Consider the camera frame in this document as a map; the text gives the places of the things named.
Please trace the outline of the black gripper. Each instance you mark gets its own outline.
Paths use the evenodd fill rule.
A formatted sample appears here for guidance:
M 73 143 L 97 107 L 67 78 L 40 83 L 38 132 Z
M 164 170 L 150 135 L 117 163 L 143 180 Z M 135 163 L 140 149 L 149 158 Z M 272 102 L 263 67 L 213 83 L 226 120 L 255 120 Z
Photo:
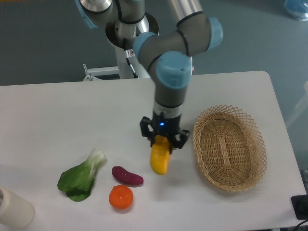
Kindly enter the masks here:
M 153 112 L 152 120 L 144 116 L 140 121 L 141 134 L 150 142 L 150 147 L 154 144 L 156 135 L 166 137 L 170 142 L 170 153 L 175 149 L 182 149 L 189 138 L 190 132 L 180 129 L 181 115 L 174 118 L 165 118 Z

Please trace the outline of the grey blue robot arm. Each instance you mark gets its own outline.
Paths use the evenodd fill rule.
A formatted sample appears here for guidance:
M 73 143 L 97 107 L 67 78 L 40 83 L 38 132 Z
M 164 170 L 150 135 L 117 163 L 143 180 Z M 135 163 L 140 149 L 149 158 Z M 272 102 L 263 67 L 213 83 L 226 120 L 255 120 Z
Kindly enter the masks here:
M 192 57 L 218 46 L 223 29 L 218 19 L 205 15 L 198 0 L 170 0 L 168 4 L 177 28 L 161 37 L 142 0 L 76 1 L 85 23 L 91 28 L 104 25 L 109 41 L 122 49 L 125 58 L 133 53 L 137 65 L 154 81 L 153 117 L 141 120 L 141 133 L 152 148 L 165 148 L 170 154 L 182 148 L 190 134 L 179 123 L 193 71 Z

